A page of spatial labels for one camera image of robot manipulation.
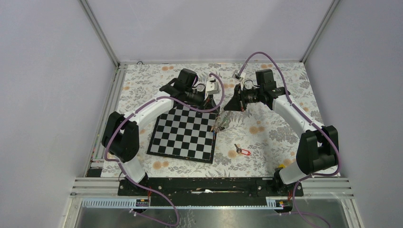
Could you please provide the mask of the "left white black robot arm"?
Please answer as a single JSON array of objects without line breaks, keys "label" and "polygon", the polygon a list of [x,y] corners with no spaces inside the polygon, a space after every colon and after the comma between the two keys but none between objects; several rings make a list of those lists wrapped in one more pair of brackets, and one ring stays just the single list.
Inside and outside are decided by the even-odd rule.
[{"label": "left white black robot arm", "polygon": [[117,162],[123,175],[130,181],[129,189],[135,195],[147,191],[147,175],[136,157],[140,131],[175,105],[183,105],[199,113],[210,113],[222,104],[224,85],[218,75],[209,74],[202,92],[196,90],[197,80],[194,71],[184,68],[176,78],[163,85],[150,101],[125,114],[114,111],[109,115],[101,140],[105,148],[104,159]]}]

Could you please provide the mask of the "key with red tag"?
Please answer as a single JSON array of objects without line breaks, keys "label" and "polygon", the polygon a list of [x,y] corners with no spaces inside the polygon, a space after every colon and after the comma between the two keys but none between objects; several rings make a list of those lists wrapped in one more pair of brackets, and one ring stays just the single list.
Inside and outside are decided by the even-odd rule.
[{"label": "key with red tag", "polygon": [[243,154],[243,155],[246,155],[246,156],[250,156],[250,155],[251,155],[251,152],[250,152],[249,150],[242,149],[242,148],[240,148],[237,144],[234,144],[234,146],[235,146],[235,148],[236,148],[236,153],[237,153],[237,154]]}]

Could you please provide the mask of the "key organiser with rings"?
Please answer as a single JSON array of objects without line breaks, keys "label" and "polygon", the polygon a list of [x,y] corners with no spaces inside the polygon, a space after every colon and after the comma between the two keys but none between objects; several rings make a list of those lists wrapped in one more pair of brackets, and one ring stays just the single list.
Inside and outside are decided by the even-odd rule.
[{"label": "key organiser with rings", "polygon": [[215,119],[215,122],[211,128],[212,132],[221,132],[224,131],[228,126],[230,122],[230,111],[224,111],[222,110]]}]

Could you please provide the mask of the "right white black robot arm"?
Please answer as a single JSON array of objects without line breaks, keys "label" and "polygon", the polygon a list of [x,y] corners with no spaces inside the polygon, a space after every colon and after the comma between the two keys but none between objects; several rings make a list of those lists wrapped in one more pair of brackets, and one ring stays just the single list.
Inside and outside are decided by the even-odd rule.
[{"label": "right white black robot arm", "polygon": [[259,70],[255,74],[257,86],[246,89],[242,84],[236,85],[224,110],[245,111],[248,104],[263,103],[296,132],[299,137],[296,161],[277,168],[270,186],[277,195],[292,194],[297,181],[339,165],[338,131],[333,126],[320,126],[300,109],[290,93],[277,86],[272,70]]}]

